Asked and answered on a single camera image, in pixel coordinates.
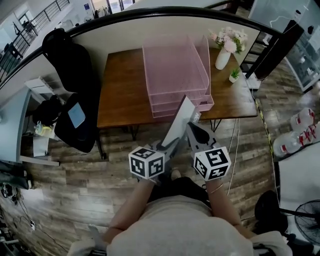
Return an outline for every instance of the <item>black office chair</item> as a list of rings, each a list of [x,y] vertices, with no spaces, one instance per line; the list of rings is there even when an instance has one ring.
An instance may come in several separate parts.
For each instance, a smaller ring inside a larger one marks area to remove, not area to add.
[[[57,119],[55,134],[69,146],[85,153],[89,153],[97,142],[101,158],[106,159],[97,128],[101,87],[94,76],[89,53],[82,45],[73,43],[62,28],[45,36],[42,51],[55,67],[63,87],[73,93]],[[85,114],[84,122],[77,128],[68,114],[76,103],[79,103]]]

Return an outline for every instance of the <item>blue card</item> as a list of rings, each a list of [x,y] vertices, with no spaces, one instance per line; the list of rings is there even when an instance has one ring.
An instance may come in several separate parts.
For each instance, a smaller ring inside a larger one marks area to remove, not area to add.
[[[69,117],[74,128],[78,128],[86,119],[85,113],[83,112],[79,103],[75,104],[69,111]]]

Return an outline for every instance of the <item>plastic water bottle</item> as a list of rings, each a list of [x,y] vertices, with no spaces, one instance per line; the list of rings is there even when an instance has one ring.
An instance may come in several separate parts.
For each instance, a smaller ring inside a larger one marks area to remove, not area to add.
[[[315,125],[313,143],[320,142],[320,122]]]
[[[311,108],[305,107],[298,114],[295,114],[290,119],[292,130],[303,133],[309,126],[315,124],[315,113]]]
[[[292,154],[302,147],[302,138],[296,131],[281,134],[273,142],[273,152],[277,157]]]
[[[316,126],[310,125],[303,133],[300,134],[300,142],[302,146],[311,144],[316,138]]]

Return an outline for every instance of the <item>electric fan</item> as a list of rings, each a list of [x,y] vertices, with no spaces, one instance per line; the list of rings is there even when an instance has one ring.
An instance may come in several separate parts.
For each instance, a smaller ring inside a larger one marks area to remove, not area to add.
[[[286,215],[281,213],[294,215],[295,224],[303,237],[314,245],[320,245],[320,200],[301,204],[295,211],[287,210],[279,208],[276,194],[269,190],[259,198],[254,209],[256,219],[264,223],[264,226],[276,223],[275,226],[283,227],[279,230],[283,233],[288,222]]]

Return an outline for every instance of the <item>white box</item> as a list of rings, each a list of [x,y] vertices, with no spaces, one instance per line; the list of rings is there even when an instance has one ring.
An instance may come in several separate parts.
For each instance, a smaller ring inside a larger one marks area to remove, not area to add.
[[[226,176],[230,166],[231,161],[225,146],[194,154],[193,168],[205,181]]]
[[[165,154],[142,146],[129,153],[130,172],[144,179],[165,172]]]

